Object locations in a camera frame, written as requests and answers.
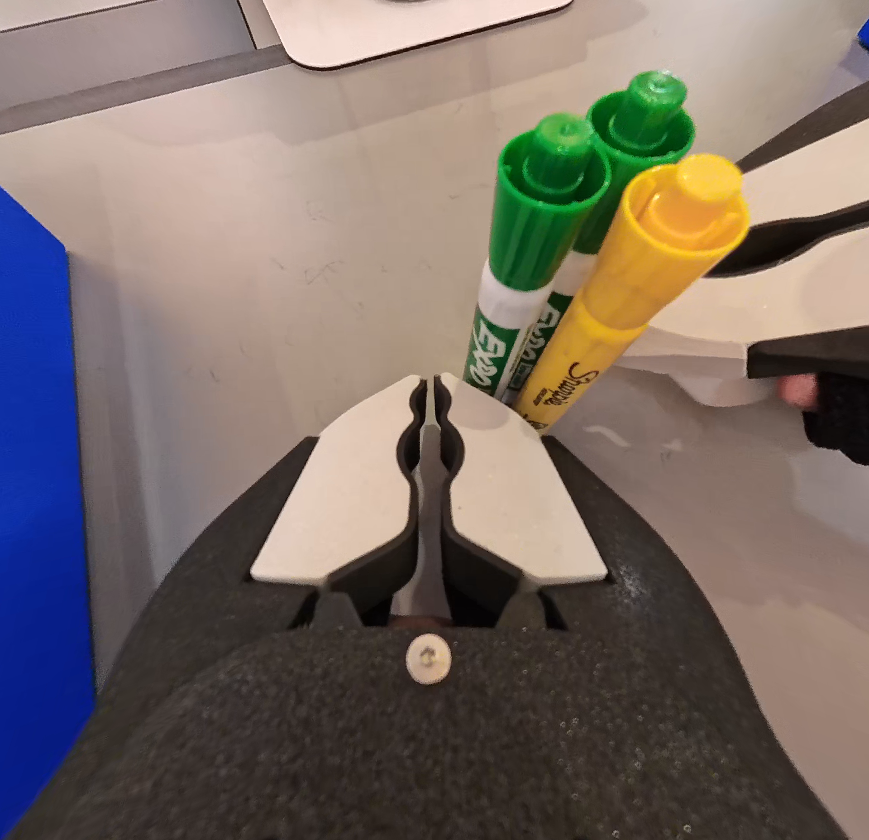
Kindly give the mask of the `green whiteboard marker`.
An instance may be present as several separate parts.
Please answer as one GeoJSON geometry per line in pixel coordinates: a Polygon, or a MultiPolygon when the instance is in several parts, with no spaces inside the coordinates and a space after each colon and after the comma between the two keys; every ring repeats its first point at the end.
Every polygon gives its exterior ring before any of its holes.
{"type": "Polygon", "coordinates": [[[552,282],[606,193],[611,167],[585,117],[559,112],[510,139],[497,159],[487,260],[462,379],[502,400],[552,282]]]}
{"type": "Polygon", "coordinates": [[[554,276],[548,300],[527,334],[507,388],[500,396],[505,404],[516,400],[590,274],[627,184],[656,165],[678,162],[690,150],[694,125],[683,108],[687,95],[686,85],[671,73],[642,72],[632,78],[625,90],[599,98],[588,110],[587,120],[610,166],[610,184],[582,224],[572,249],[554,276]]]}

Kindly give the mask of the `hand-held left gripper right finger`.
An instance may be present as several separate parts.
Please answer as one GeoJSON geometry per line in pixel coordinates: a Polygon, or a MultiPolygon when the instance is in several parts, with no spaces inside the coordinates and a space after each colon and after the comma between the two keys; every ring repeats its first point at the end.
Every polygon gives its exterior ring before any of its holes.
{"type": "Polygon", "coordinates": [[[495,624],[515,595],[606,580],[608,571],[537,432],[450,373],[434,378],[441,570],[456,624],[495,624]]]}

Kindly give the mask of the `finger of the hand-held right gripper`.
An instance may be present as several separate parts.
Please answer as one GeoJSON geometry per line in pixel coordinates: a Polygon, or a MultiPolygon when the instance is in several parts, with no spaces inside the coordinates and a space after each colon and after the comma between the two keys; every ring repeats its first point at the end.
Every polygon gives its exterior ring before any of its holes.
{"type": "Polygon", "coordinates": [[[831,135],[744,169],[752,227],[740,250],[809,250],[853,237],[867,247],[868,141],[831,135]]]}
{"type": "Polygon", "coordinates": [[[621,366],[664,375],[867,378],[868,237],[816,245],[778,266],[702,278],[653,319],[621,366]]]}

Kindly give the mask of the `person's right hand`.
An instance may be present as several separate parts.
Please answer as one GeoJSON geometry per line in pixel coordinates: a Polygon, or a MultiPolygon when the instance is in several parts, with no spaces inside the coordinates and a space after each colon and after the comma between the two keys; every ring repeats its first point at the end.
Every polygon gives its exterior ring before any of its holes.
{"type": "Polygon", "coordinates": [[[779,378],[777,391],[781,400],[799,411],[815,411],[819,401],[819,377],[798,374],[779,378]]]}

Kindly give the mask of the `yellow highlighter marker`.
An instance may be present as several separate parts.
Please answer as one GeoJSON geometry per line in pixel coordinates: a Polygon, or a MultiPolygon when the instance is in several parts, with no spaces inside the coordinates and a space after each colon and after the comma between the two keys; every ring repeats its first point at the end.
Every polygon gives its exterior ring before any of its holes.
{"type": "Polygon", "coordinates": [[[740,168],[711,153],[628,183],[594,266],[513,405],[539,436],[662,309],[741,245],[750,228],[742,186],[740,168]]]}

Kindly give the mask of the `white sign stand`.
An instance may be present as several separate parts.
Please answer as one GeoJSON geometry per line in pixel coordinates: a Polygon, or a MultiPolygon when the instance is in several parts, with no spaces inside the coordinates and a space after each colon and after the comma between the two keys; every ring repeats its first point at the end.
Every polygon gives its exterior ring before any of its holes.
{"type": "Polygon", "coordinates": [[[336,70],[537,18],[573,0],[262,0],[291,61],[336,70]]]}

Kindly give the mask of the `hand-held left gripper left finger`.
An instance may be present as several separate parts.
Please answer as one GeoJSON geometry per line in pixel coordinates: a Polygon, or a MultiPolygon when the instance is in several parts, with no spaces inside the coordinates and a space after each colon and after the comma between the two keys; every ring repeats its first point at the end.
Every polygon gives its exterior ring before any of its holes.
{"type": "Polygon", "coordinates": [[[417,568],[420,430],[427,381],[409,375],[317,437],[251,568],[258,583],[342,593],[386,617],[417,568]]]}

